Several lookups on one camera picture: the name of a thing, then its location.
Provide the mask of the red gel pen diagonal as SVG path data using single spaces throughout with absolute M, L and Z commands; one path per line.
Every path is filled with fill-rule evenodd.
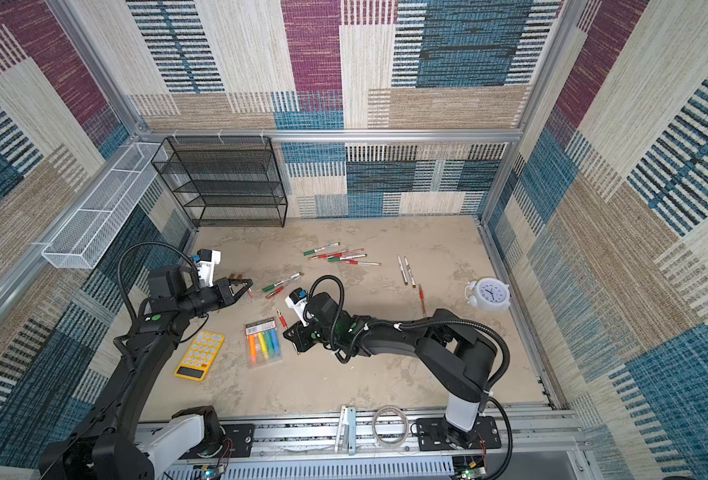
M 276 313 L 277 313 L 277 316 L 278 316 L 278 318 L 279 318 L 279 320 L 280 320 L 280 322 L 281 322 L 282 327 L 283 327 L 284 329 L 287 329 L 287 328 L 288 328 L 288 324 L 287 324 L 287 321 L 286 321 L 285 317 L 283 316 L 282 312 L 281 312 L 279 309 L 277 309 L 277 310 L 276 310 Z

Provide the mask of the red gel pen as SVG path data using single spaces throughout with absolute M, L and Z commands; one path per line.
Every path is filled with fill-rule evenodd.
M 344 263 L 350 264 L 350 265 L 358 265 L 358 266 L 375 266 L 375 267 L 382 266 L 381 262 L 368 262 L 368 261 L 358 261 L 358 260 L 344 260 Z
M 359 248 L 359 249 L 353 249 L 353 250 L 341 250 L 338 252 L 328 252 L 328 253 L 320 253 L 316 255 L 312 255 L 309 257 L 309 260 L 313 259 L 329 259 L 329 258 L 340 258 L 340 257 L 345 257 L 345 256 L 352 256 L 359 254 L 361 252 L 364 252 L 364 248 Z
M 283 290 L 284 290 L 289 284 L 291 284 L 291 283 L 292 283 L 292 282 L 287 283 L 287 284 L 285 284 L 284 286 L 281 286 L 281 287 L 279 287 L 278 289 L 274 290 L 273 292 L 269 292 L 269 293 L 264 292 L 264 293 L 266 294 L 265 298 L 266 298 L 266 299 L 271 299 L 271 298 L 277 296 L 279 292 L 283 291 Z
M 419 292 L 419 298 L 421 301 L 422 315 L 423 315 L 423 317 L 427 317 L 428 310 L 426 307 L 425 294 L 424 294 L 423 288 L 420 284 L 418 285 L 418 292 Z

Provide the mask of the brown capped white marker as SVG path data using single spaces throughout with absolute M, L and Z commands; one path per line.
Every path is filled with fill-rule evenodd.
M 412 288 L 417 288 L 417 283 L 415 281 L 415 278 L 414 278 L 414 275 L 413 275 L 413 272 L 412 272 L 412 269 L 411 269 L 411 266 L 410 266 L 407 256 L 404 257 L 404 269 L 406 272 L 406 277 L 407 277 L 408 281 L 410 282 L 410 285 L 412 286 Z

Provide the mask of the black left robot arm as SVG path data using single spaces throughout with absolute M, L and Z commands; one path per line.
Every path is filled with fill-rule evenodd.
M 121 295 L 130 314 L 127 333 L 113 340 L 120 362 L 96 404 L 68 438 L 49 444 L 40 460 L 43 479 L 154 479 L 175 462 L 135 443 L 151 390 L 195 318 L 236 304 L 250 279 L 202 280 L 194 258 L 148 275 L 149 295 L 138 308 Z

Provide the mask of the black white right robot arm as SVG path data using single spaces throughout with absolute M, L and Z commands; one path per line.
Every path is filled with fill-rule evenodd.
M 344 301 L 343 283 L 333 275 L 318 278 L 310 290 L 291 291 L 286 303 L 299 320 L 283 336 L 297 353 L 321 345 L 343 365 L 357 356 L 419 359 L 449 392 L 444 417 L 426 422 L 428 434 L 450 448 L 481 446 L 481 411 L 510 366 L 504 338 L 489 326 L 447 309 L 415 321 L 391 321 L 351 315 L 344 310 Z

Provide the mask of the highlighter pack in clear case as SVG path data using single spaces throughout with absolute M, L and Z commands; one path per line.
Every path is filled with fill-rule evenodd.
M 282 359 L 277 320 L 274 317 L 248 323 L 244 332 L 250 368 L 273 364 Z

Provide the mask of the yellow calculator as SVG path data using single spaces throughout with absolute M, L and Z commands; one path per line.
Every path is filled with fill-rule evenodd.
M 189 347 L 175 369 L 178 378 L 203 381 L 217 358 L 224 342 L 221 333 L 200 331 L 189 344 Z

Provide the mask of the green marker top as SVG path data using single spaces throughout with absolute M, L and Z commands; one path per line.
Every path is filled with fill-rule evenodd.
M 332 249 L 332 248 L 334 248 L 334 247 L 338 247 L 340 244 L 341 244 L 340 242 L 334 242 L 334 243 L 331 243 L 331 244 L 328 244 L 328 245 L 324 245 L 324 246 L 321 246 L 321 247 L 317 247 L 317 248 L 314 248 L 314 249 L 312 249 L 312 250 L 305 251 L 305 252 L 303 253 L 303 255 L 304 255 L 304 256 L 307 256 L 307 257 L 308 257 L 308 256 L 312 256 L 312 255 L 318 254 L 318 253 L 320 253 L 320 252 L 323 252 L 323 251 Z

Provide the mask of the white alarm clock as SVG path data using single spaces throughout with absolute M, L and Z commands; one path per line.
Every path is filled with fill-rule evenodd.
M 497 278 L 481 278 L 464 289 L 467 303 L 491 312 L 504 311 L 511 306 L 510 286 Z

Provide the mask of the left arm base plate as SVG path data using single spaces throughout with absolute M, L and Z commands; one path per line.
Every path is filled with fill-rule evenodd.
M 222 442 L 213 459 L 249 458 L 255 439 L 256 425 L 253 423 L 222 424 Z

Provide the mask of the metal bracket on rail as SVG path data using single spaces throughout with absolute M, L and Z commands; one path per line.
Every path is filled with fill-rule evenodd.
M 357 443 L 357 410 L 344 405 L 341 408 L 339 422 L 335 435 L 334 452 L 356 454 Z

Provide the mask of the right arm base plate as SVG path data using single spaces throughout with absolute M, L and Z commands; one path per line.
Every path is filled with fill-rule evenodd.
M 411 432 L 421 451 L 474 450 L 502 447 L 500 430 L 492 416 L 478 415 L 468 432 L 450 424 L 444 417 L 419 418 Z

